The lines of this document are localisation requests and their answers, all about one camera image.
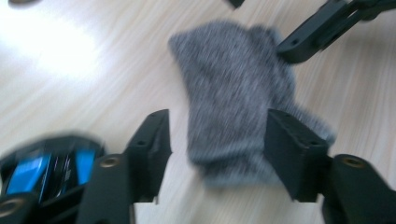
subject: black plastic part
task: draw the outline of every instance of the black plastic part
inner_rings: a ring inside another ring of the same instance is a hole
[[[277,46],[277,54],[288,63],[302,63],[311,58],[321,49],[316,43],[317,38],[346,7],[347,2],[344,0],[328,1]]]
[[[265,158],[273,165],[290,197],[315,202],[323,171],[329,166],[328,144],[292,115],[270,109],[265,135]]]
[[[0,199],[0,223],[24,224],[34,222],[37,197],[33,193],[18,193]]]
[[[345,212],[339,206],[333,206],[325,198],[322,205],[322,215],[326,224],[348,224]]]
[[[305,62],[359,21],[395,8],[395,0],[330,0],[280,43],[277,53],[288,63]]]
[[[80,147],[94,150],[95,158],[101,157],[105,154],[104,146],[99,144],[99,141],[96,139],[88,135],[77,135],[72,133],[52,136],[44,140],[35,141],[22,147],[18,147],[17,149],[13,150],[12,153],[0,160],[0,172],[4,179],[1,194],[5,194],[7,183],[20,160],[30,157],[32,154],[35,154],[37,151],[39,151],[40,153],[50,154],[53,165],[55,158],[66,158],[68,155],[74,154],[74,151]],[[77,185],[75,179],[76,175],[72,175],[76,169],[72,168],[69,170],[72,172],[70,173],[71,179],[64,179],[65,172],[61,171],[61,174],[55,175],[49,180],[49,188],[52,189],[53,192],[46,192],[43,195],[43,201],[50,199],[51,196],[59,195],[59,191],[61,193],[65,193],[66,190],[69,190]]]
[[[77,224],[129,224],[130,195],[128,161],[107,155],[95,161],[79,206]]]
[[[395,192],[369,162],[351,155],[337,155],[329,178],[348,224],[396,223]]]
[[[35,182],[34,187],[32,188],[31,192],[37,195],[38,202],[41,203],[44,200],[44,194],[46,192],[46,189],[48,189],[48,184],[49,184],[49,177],[51,174],[51,161],[52,158],[49,159],[49,163],[47,164],[47,167],[41,174],[41,176],[37,179]]]
[[[70,189],[57,198],[40,204],[38,217],[41,223],[75,223],[77,210],[85,185]]]
[[[123,152],[128,157],[134,188],[133,203],[152,202],[160,192],[166,163],[172,154],[169,110],[150,114]]]
[[[233,7],[237,8],[241,7],[245,0],[228,0],[228,2],[230,2]]]

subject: blue component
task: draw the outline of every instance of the blue component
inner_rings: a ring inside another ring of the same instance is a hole
[[[47,170],[49,162],[50,155],[20,161],[9,181],[7,194],[32,191],[40,176]]]
[[[94,159],[94,150],[80,149],[76,152],[76,166],[79,185],[83,185],[90,180]]]

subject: wood grain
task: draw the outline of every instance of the wood grain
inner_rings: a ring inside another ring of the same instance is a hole
[[[319,204],[269,186],[206,189],[188,163],[188,98],[167,40],[229,19],[288,35],[324,1],[41,0],[0,2],[0,156],[48,133],[95,134],[122,152],[144,117],[171,111],[174,154],[160,204],[136,204],[137,223],[323,223]],[[369,160],[396,188],[396,14],[360,23],[294,66],[296,100],[337,131],[332,155]]]

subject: screw hole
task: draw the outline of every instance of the screw hole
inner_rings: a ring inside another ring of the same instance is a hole
[[[117,165],[117,164],[119,164],[119,163],[120,163],[119,158],[117,158],[117,157],[111,157],[111,158],[108,158],[108,159],[106,159],[106,160],[104,160],[104,161],[101,161],[101,162],[100,162],[100,165],[101,165],[102,167],[108,168],[108,167],[115,166],[115,165]]]
[[[299,42],[300,42],[299,39],[295,39],[295,40],[291,41],[291,44],[292,44],[292,45],[296,45],[296,44],[298,44]]]
[[[24,204],[24,199],[10,199],[0,203],[0,217],[6,217],[18,211]]]
[[[355,158],[343,158],[343,163],[354,167],[354,168],[363,168],[364,163],[361,160],[355,159]]]

